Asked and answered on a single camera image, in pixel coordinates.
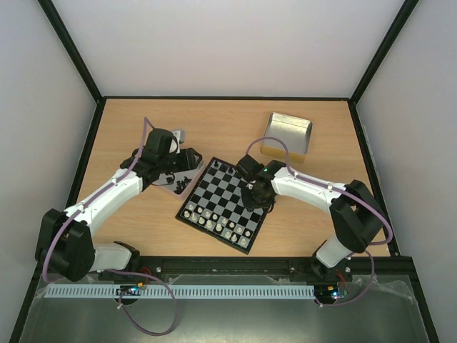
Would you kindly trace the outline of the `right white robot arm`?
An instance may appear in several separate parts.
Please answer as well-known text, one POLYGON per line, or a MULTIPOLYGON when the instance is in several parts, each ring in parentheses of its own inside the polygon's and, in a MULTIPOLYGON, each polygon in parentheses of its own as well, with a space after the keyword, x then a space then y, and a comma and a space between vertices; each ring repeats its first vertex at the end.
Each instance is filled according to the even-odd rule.
POLYGON ((368 187, 359 180, 333 183, 303 174, 282 161, 267 165, 245 155, 236 171, 246 180, 241 198, 247 210, 273 208, 276 197, 291 197, 328 213, 335 235, 321 244, 311 257, 310 270, 321 280, 336 272, 342 260, 365 252, 387 222, 368 187))

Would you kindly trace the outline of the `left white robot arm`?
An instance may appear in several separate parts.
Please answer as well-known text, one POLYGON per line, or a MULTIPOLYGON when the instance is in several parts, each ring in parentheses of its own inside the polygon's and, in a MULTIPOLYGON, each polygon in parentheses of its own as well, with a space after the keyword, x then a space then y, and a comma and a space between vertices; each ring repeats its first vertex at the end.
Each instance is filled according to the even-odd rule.
POLYGON ((95 192, 63 211, 45 213, 35 252, 45 281, 49 272, 77 282, 89 272, 127 270, 137 253, 133 247, 122 242, 96 244, 93 237, 116 210, 155 185, 160 176, 201 166, 200 153, 181 147, 183 134, 182 130, 166 129, 143 134, 140 147, 95 192))

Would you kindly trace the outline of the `silver tin with pieces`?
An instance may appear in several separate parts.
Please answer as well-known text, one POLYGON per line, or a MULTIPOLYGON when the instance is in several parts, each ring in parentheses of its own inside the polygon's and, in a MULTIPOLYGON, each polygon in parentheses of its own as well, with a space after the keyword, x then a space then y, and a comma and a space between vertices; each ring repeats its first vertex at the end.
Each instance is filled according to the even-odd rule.
POLYGON ((195 187, 205 167, 206 163, 202 160, 195 169, 174 174, 162 174, 153 185, 178 200, 185 200, 195 187))

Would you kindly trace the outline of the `pile of black chess pieces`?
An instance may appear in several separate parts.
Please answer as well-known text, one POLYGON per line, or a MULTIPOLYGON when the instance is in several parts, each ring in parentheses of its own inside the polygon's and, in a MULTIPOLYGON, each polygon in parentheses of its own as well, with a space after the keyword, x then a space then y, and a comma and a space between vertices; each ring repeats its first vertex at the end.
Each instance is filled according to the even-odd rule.
POLYGON ((174 194, 182 194, 187 186, 190 184, 191 179, 186 175, 180 174, 171 174, 166 178, 165 187, 174 194))

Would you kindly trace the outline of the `black silver chess board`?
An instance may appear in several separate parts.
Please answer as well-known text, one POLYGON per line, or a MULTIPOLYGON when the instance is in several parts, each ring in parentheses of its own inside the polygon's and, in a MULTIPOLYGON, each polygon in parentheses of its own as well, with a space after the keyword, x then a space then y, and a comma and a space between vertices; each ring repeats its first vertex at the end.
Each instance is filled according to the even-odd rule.
POLYGON ((241 190, 245 186, 246 181, 238 175, 233 164, 214 157, 204 169, 196 186, 178 210, 176 219, 244 254, 248 254, 267 217, 268 211, 265 209, 248 211, 244 207, 241 200, 241 190), (215 168, 215 161, 219 163, 219 168, 215 168), (223 164, 227 166, 225 172, 221 171, 223 164), (229 168, 233 168, 233 174, 228 173, 229 168), (193 211, 189 210, 190 204, 194 206, 193 211), (203 208, 201 214, 197 212, 199 207, 203 208), (189 212, 189 218, 184 216, 185 211, 189 212), (205 217, 205 212, 210 212, 210 217, 205 217), (193 213, 197 216, 196 221, 191 220, 193 213), (217 221, 212 220, 213 214, 217 214, 217 221), (212 222, 210 229, 206 227, 206 223, 204 225, 199 224, 201 217, 206 220, 206 223, 207 221, 212 222), (223 218, 227 219, 225 225, 221 223, 223 218), (231 222, 235 224, 233 229, 229 227, 229 223, 231 222), (222 226, 220 232, 216 231, 217 224, 222 226), (238 227, 243 228, 242 233, 237 232, 238 227), (251 236, 246 237, 244 234, 245 231, 250 231, 251 236), (226 232, 231 232, 231 237, 228 239, 225 237, 226 232))

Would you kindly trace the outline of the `empty gold silver tin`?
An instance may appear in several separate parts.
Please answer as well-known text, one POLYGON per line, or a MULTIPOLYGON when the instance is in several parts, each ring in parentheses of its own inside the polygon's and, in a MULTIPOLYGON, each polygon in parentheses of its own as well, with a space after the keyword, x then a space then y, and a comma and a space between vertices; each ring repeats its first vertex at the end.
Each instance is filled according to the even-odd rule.
POLYGON ((281 140, 288 148, 289 161, 303 164, 308 153, 312 128, 313 123, 308 119, 272 112, 264 136, 281 140))

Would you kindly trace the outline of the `black frame rail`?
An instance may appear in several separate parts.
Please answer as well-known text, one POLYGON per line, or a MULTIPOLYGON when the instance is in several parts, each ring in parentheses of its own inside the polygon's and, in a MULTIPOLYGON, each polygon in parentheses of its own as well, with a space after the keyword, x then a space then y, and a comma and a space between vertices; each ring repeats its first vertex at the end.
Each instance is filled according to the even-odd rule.
MULTIPOLYGON (((286 278, 292 282, 323 284, 351 281, 355 275, 371 273, 369 257, 352 257, 345 259, 329 272, 317 276, 312 271, 311 257, 160 257, 140 256, 134 258, 134 265, 128 267, 130 272, 149 271, 153 276, 166 281, 177 276, 268 276, 274 279, 286 278)), ((376 276, 407 275, 417 279, 416 268, 411 257, 374 257, 376 276)), ((111 281, 115 284, 140 280, 114 274, 113 272, 91 272, 91 277, 100 281, 111 281)))

